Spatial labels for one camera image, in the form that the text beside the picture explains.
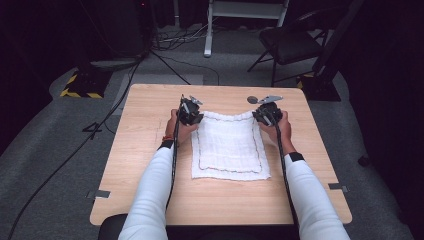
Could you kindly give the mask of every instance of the gray floor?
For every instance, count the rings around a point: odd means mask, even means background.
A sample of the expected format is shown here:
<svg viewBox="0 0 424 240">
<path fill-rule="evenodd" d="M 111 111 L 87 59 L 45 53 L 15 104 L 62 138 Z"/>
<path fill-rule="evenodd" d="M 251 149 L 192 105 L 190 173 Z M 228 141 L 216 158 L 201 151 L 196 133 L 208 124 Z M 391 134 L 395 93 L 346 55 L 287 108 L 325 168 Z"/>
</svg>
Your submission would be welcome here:
<svg viewBox="0 0 424 240">
<path fill-rule="evenodd" d="M 246 72 L 263 51 L 258 32 L 238 30 L 215 34 L 211 58 L 203 57 L 204 41 L 201 38 L 176 50 L 157 53 L 216 70 L 220 85 L 269 86 L 271 63 Z M 212 70 L 166 61 L 180 74 L 201 75 L 204 85 L 218 85 L 218 76 Z M 278 74 L 290 75 L 310 64 L 311 61 L 279 68 Z M 88 136 L 82 129 L 106 116 L 128 70 L 113 74 L 104 99 L 59 97 L 72 72 L 70 69 L 51 85 L 54 100 L 22 130 L 0 158 L 0 239 L 7 239 L 29 196 Z M 136 73 L 173 74 L 153 55 L 141 63 Z M 350 189 L 345 193 L 353 215 L 352 223 L 346 225 L 350 237 L 413 239 L 408 227 L 397 219 L 396 201 L 377 172 L 372 166 L 363 168 L 357 164 L 366 151 L 346 83 L 340 74 L 334 83 L 341 102 L 309 102 L 309 105 L 340 183 Z M 278 87 L 295 87 L 295 82 L 285 81 Z M 120 115 L 112 115 L 107 126 L 116 131 L 119 119 Z M 34 198 L 13 239 L 97 239 L 99 227 L 89 222 L 93 202 L 85 196 L 97 189 L 114 139 L 114 134 L 105 127 L 101 130 Z"/>
</svg>

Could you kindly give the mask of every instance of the black wrist strap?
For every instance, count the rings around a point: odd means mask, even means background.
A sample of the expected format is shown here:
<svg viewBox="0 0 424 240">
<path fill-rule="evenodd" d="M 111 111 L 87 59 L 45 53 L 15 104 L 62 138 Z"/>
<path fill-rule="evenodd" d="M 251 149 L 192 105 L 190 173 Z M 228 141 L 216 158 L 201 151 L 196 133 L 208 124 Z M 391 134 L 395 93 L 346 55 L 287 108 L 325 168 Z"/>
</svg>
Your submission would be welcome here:
<svg viewBox="0 0 424 240">
<path fill-rule="evenodd" d="M 159 146 L 158 150 L 159 150 L 159 149 L 161 149 L 161 148 L 163 148 L 163 147 L 166 147 L 166 148 L 171 149 L 172 144 L 174 144 L 174 140 L 165 140 L 165 141 L 163 141 L 163 142 L 162 142 L 162 144 Z"/>
<path fill-rule="evenodd" d="M 290 158 L 292 159 L 292 162 L 296 162 L 299 160 L 305 160 L 302 156 L 302 154 L 298 153 L 298 152 L 292 152 L 289 153 Z"/>
</svg>

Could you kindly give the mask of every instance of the person's right arm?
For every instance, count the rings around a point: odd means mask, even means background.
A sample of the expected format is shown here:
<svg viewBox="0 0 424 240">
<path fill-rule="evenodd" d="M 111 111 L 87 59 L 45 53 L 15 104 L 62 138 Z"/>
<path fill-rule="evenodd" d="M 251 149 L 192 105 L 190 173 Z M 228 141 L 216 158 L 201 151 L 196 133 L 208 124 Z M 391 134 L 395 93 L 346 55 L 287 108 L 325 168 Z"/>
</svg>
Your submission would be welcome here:
<svg viewBox="0 0 424 240">
<path fill-rule="evenodd" d="M 259 125 L 278 144 L 275 127 L 262 123 Z M 287 181 L 299 219 L 300 239 L 350 239 L 319 179 L 291 141 L 291 125 L 287 112 L 283 111 L 283 118 L 278 126 L 281 130 Z"/>
</svg>

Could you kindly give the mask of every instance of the wooden table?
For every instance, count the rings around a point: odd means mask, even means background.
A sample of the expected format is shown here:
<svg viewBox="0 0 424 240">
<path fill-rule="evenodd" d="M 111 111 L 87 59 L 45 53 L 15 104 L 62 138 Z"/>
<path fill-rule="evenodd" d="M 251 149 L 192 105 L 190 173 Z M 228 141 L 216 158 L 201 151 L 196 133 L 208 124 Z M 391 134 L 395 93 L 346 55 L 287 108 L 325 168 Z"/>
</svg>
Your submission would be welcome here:
<svg viewBox="0 0 424 240">
<path fill-rule="evenodd" d="M 182 86 L 135 84 L 131 87 L 99 189 L 109 198 L 95 200 L 90 221 L 100 225 L 109 216 L 127 213 L 138 181 L 161 144 L 170 110 L 177 108 L 181 94 L 203 102 L 201 111 L 240 114 L 259 105 L 248 96 L 283 96 L 278 106 L 289 112 L 292 141 L 314 170 L 343 223 L 352 220 L 342 190 L 330 190 L 338 183 L 317 126 L 299 89 Z M 267 134 L 262 138 L 271 178 L 260 181 L 231 181 L 191 178 L 191 141 L 178 149 L 174 192 L 166 213 L 168 225 L 261 225 L 292 224 L 284 187 L 278 148 Z"/>
</svg>

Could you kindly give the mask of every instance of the person's left hand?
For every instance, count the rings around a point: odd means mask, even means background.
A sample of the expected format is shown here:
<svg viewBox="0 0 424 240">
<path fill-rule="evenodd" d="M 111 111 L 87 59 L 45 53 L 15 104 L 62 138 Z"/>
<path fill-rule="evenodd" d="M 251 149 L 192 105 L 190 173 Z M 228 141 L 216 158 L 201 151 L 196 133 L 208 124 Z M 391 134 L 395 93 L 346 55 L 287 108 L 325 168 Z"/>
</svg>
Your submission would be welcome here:
<svg viewBox="0 0 424 240">
<path fill-rule="evenodd" d="M 171 110 L 171 119 L 168 120 L 168 124 L 166 125 L 165 135 L 173 136 L 175 123 L 177 122 L 177 109 Z M 178 124 L 178 144 L 182 144 L 185 142 L 191 135 L 191 132 L 195 131 L 198 128 L 198 124 L 193 124 L 186 126 L 180 122 Z"/>
</svg>

